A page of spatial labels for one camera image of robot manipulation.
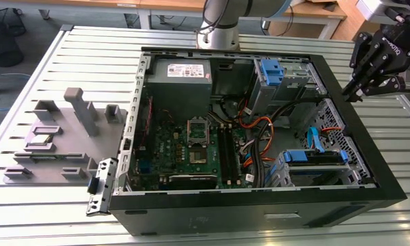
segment small electronic chip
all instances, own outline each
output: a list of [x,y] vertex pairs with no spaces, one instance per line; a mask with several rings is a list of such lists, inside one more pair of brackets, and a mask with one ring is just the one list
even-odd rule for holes
[[206,164],[206,148],[189,149],[190,164]]

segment floor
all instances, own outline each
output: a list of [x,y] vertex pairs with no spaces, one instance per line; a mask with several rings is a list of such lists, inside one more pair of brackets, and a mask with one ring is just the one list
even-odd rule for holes
[[[17,37],[16,40],[24,52],[24,61],[12,68],[0,68],[0,74],[33,73],[62,24],[116,28],[126,28],[129,26],[129,28],[140,28],[140,21],[137,21],[136,15],[128,15],[125,21],[125,16],[116,13],[52,11],[49,14],[50,19],[46,21],[42,20],[37,10],[22,9],[22,12],[21,18],[28,32]],[[188,17],[184,20],[184,17],[173,17],[166,22],[168,24],[161,25],[158,18],[152,18],[152,26],[154,29],[193,31],[201,24],[201,18]],[[241,20],[240,32],[242,34],[264,35],[260,22],[254,21]],[[0,76],[0,109],[10,108],[26,81],[28,79],[22,75]],[[6,111],[0,111],[0,123],[5,115]]]

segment label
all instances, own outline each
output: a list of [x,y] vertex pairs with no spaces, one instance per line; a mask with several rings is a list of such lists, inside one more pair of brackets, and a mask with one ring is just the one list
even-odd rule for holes
[[253,182],[254,176],[252,174],[246,174],[246,181]]
[[265,214],[265,219],[301,218],[298,214]]
[[136,4],[117,4],[117,6],[120,6],[120,7],[132,7],[132,8],[137,7]]
[[244,111],[245,111],[246,114],[249,114],[249,115],[252,114],[252,110],[250,109],[245,108]]
[[170,64],[166,69],[168,77],[204,78],[204,65]]

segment aluminum table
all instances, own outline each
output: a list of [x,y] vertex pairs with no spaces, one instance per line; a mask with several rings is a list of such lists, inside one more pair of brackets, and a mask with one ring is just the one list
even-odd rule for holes
[[[240,44],[250,51],[321,54],[341,85],[347,82],[350,42],[241,35]],[[16,164],[12,153],[22,149],[36,101],[53,99],[69,107],[64,91],[81,87],[97,108],[118,104],[125,109],[142,46],[194,48],[194,35],[97,27],[60,31],[0,126],[0,245],[410,245],[410,103],[403,96],[366,98],[354,107],[409,199],[333,228],[132,237],[113,216],[85,216],[86,187],[5,185],[4,168]]]

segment mesh wastebasket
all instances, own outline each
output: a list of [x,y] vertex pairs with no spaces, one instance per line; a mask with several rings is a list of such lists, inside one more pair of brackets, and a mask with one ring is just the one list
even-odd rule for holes
[[14,37],[9,32],[8,26],[0,23],[0,67],[12,67],[24,59]]
[[0,9],[0,23],[4,23],[10,34],[17,37],[26,32],[17,9]]

